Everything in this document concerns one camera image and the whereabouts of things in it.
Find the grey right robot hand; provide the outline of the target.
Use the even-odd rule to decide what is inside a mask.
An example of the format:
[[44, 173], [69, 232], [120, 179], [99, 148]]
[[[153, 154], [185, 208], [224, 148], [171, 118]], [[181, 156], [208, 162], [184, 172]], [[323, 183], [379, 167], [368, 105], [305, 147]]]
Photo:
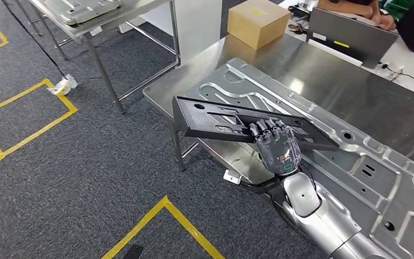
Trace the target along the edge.
[[260, 119], [249, 124], [264, 167], [275, 175], [299, 170], [301, 150], [293, 130], [280, 119]]

